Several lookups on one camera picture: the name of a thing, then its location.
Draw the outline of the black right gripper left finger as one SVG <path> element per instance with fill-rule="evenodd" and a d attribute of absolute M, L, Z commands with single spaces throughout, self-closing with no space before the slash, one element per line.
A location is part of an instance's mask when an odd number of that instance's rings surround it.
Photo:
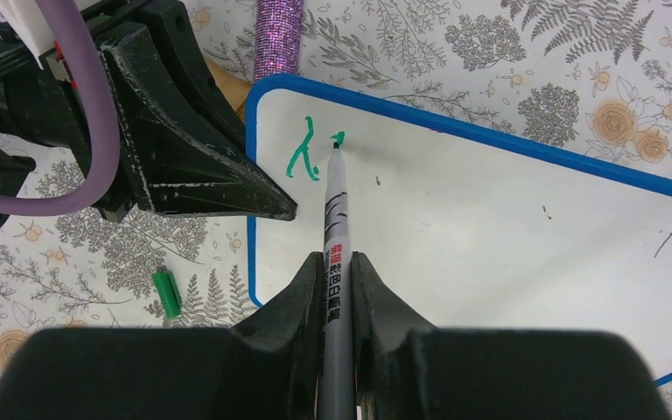
<path fill-rule="evenodd" d="M 312 419 L 323 256 L 229 327 L 53 328 L 0 379 L 0 419 Z"/>

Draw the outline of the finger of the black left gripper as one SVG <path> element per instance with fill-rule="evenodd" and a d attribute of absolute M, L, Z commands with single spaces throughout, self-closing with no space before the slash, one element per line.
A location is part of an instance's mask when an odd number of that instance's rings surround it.
<path fill-rule="evenodd" d="M 245 127 L 208 69 L 185 5 L 157 1 L 156 46 L 171 78 L 194 111 L 213 125 L 238 151 L 245 151 Z"/>
<path fill-rule="evenodd" d="M 123 23 L 106 32 L 101 56 L 118 112 L 122 169 L 139 209 L 294 219 L 295 200 L 184 98 L 148 26 Z"/>

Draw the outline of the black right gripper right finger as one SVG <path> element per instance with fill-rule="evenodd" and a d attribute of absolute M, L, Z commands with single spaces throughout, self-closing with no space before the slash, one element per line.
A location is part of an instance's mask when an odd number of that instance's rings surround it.
<path fill-rule="evenodd" d="M 642 358 L 609 332 L 438 327 L 353 254 L 366 419 L 667 419 Z"/>

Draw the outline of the green whiteboard marker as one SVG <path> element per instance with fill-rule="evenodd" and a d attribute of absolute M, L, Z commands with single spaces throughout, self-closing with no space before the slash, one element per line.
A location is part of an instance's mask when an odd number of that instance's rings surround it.
<path fill-rule="evenodd" d="M 335 143 L 327 166 L 324 224 L 323 364 L 318 419 L 355 419 L 351 260 L 346 166 Z"/>

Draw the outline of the green marker cap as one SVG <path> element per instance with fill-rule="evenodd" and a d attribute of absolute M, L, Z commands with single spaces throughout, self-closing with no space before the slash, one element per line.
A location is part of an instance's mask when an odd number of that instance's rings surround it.
<path fill-rule="evenodd" d="M 161 269 L 152 275 L 152 279 L 165 316 L 168 319 L 178 317 L 182 310 L 182 298 L 173 274 L 168 270 Z"/>

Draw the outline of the blue framed whiteboard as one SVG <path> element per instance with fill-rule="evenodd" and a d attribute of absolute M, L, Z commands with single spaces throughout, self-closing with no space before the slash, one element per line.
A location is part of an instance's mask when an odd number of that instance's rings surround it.
<path fill-rule="evenodd" d="M 297 203 L 248 219 L 255 305 L 323 248 L 343 135 L 353 249 L 429 321 L 615 333 L 672 382 L 672 179 L 290 74 L 254 85 L 246 128 Z"/>

